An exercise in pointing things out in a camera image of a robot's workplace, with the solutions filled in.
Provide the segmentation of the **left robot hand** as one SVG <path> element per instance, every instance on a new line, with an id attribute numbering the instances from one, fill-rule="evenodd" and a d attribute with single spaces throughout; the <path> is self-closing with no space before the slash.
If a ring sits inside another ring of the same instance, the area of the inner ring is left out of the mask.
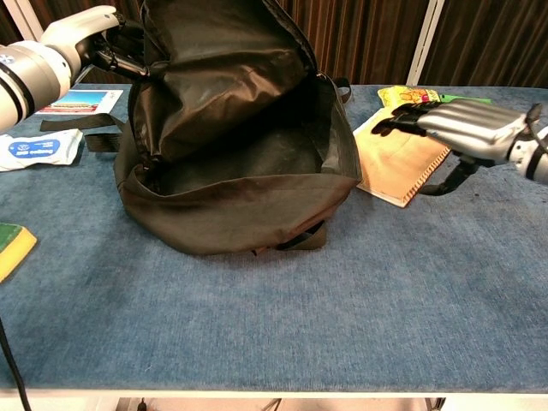
<path id="1" fill-rule="evenodd" d="M 71 83 L 90 67 L 130 80 L 145 79 L 143 26 L 126 19 L 114 6 L 100 5 L 52 22 L 39 42 L 59 52 L 70 69 Z"/>

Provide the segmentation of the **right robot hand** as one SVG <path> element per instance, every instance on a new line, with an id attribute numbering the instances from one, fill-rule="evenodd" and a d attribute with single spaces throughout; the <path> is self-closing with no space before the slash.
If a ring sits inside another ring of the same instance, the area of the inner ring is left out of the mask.
<path id="1" fill-rule="evenodd" d="M 547 135 L 536 128 L 542 109 L 543 105 L 536 103 L 520 112 L 469 98 L 449 103 L 403 104 L 377 122 L 372 132 L 386 136 L 399 130 L 430 137 L 459 158 L 443 182 L 424 186 L 420 194 L 449 194 L 480 167 L 501 164 L 513 164 L 524 178 L 546 185 Z"/>

